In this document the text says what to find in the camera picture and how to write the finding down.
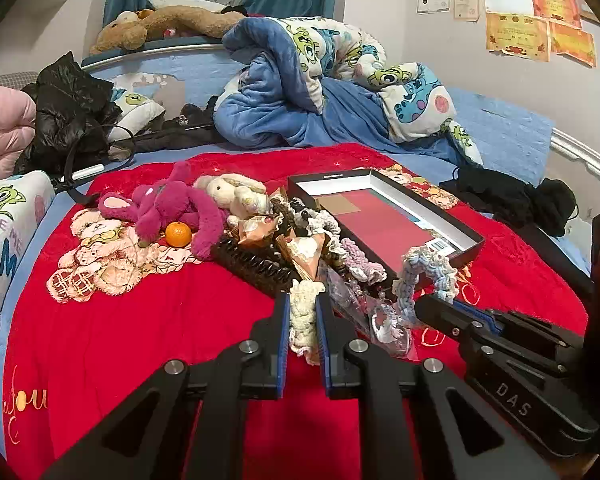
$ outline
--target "gray checkered fabric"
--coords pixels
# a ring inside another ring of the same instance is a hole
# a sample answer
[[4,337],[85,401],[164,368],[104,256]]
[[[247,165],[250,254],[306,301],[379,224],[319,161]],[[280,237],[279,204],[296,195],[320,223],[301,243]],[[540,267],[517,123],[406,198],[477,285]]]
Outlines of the gray checkered fabric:
[[38,79],[38,72],[14,72],[0,75],[0,86],[22,90],[29,83],[35,83],[36,79]]

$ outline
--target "large brown stuffed animal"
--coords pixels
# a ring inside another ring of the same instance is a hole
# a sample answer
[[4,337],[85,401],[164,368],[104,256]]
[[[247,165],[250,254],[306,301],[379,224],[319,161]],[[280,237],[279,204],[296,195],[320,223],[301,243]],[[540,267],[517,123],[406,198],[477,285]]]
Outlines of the large brown stuffed animal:
[[135,50],[145,41],[161,40],[168,28],[188,28],[199,34],[222,38],[244,18],[240,12],[216,14],[201,7],[171,6],[152,12],[144,19],[115,20],[100,31],[89,52],[99,54],[112,48]]

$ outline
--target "orange award certificate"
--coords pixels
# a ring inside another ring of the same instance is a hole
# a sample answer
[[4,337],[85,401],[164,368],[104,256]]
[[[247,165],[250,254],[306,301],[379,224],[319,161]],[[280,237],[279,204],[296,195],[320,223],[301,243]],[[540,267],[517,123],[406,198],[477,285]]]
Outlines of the orange award certificate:
[[533,0],[533,3],[536,16],[582,28],[576,0]]
[[549,26],[545,20],[487,12],[487,50],[549,61]]
[[596,48],[591,34],[560,23],[551,22],[550,28],[551,52],[567,54],[595,68]]

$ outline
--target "pink stuffed animal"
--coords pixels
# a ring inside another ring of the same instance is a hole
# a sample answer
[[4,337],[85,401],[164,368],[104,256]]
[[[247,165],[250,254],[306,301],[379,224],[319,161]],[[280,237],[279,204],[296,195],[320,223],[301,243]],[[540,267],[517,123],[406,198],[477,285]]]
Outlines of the pink stuffed animal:
[[207,259],[224,227],[225,216],[214,200],[201,189],[187,186],[191,168],[186,160],[173,165],[168,178],[152,186],[141,184],[131,195],[131,200],[117,193],[107,193],[98,201],[104,218],[117,218],[136,224],[136,233],[145,242],[160,237],[160,229],[171,222],[183,222],[197,230],[191,243],[191,252]]

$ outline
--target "blue lettering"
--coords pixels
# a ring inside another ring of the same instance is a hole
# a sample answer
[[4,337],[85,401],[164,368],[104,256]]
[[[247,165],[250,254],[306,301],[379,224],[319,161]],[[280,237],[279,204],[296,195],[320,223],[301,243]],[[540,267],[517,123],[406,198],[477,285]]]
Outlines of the blue lettering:
[[0,275],[6,271],[7,276],[10,274],[11,279],[13,279],[13,273],[15,272],[17,266],[18,258],[15,254],[9,257],[9,239],[5,238],[2,244],[2,257],[0,258]]

